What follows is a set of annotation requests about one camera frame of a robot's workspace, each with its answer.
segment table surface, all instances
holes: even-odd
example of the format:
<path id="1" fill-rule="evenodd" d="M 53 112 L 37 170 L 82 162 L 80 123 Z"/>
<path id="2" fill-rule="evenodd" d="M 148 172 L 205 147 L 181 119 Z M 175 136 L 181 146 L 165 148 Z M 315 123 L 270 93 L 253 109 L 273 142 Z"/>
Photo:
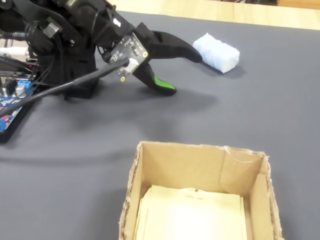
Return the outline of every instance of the table surface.
<path id="1" fill-rule="evenodd" d="M 117 239 L 139 141 L 265 151 L 284 237 L 318 239 L 320 32 L 123 16 L 189 43 L 209 32 L 239 49 L 240 63 L 222 75 L 185 59 L 153 60 L 178 88 L 172 97 L 110 75 L 93 99 L 43 99 L 0 146 L 1 240 Z"/>
<path id="2" fill-rule="evenodd" d="M 121 11 L 320 30 L 320 10 L 215 0 L 109 0 Z"/>

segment connector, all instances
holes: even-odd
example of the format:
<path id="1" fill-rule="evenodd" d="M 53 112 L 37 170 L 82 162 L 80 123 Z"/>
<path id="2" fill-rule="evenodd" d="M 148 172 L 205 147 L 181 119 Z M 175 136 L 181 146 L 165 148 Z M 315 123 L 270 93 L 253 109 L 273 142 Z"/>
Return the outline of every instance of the connector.
<path id="1" fill-rule="evenodd" d="M 17 85 L 22 85 L 24 86 L 25 93 L 27 95 L 30 95 L 32 93 L 32 83 L 30 81 L 18 81 Z"/>

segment blue circuit board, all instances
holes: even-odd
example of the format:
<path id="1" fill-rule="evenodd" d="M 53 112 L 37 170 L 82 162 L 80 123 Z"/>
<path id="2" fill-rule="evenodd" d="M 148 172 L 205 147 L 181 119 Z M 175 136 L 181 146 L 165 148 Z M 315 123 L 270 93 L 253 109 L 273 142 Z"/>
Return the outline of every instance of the blue circuit board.
<path id="1" fill-rule="evenodd" d="M 20 101 L 21 101 L 21 98 L 19 98 L 17 96 L 5 97 L 5 96 L 0 95 L 0 111 L 2 109 L 10 107 L 10 105 L 14 105 Z M 10 113 L 7 116 L 0 118 L 0 133 L 4 132 L 10 126 L 10 124 L 15 119 L 16 115 L 19 113 L 20 110 L 21 110 L 21 108 L 13 111 L 12 113 Z"/>

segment white sponge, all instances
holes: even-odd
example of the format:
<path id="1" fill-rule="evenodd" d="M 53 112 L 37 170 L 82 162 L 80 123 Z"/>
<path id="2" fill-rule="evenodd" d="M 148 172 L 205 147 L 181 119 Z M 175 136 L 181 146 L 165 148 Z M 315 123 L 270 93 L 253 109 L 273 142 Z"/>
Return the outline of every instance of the white sponge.
<path id="1" fill-rule="evenodd" d="M 239 63 L 240 52 L 223 43 L 209 33 L 193 43 L 193 47 L 201 54 L 203 61 L 223 74 L 229 72 Z"/>

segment cardboard box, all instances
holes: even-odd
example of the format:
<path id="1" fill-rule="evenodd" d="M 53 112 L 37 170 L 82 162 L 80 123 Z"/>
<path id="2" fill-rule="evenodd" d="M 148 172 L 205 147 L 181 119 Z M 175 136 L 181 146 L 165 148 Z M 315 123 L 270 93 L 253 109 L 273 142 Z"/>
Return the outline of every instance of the cardboard box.
<path id="1" fill-rule="evenodd" d="M 151 185 L 241 195 L 248 240 L 283 240 L 270 165 L 263 152 L 141 142 L 129 174 L 119 240 L 133 240 L 140 199 Z"/>

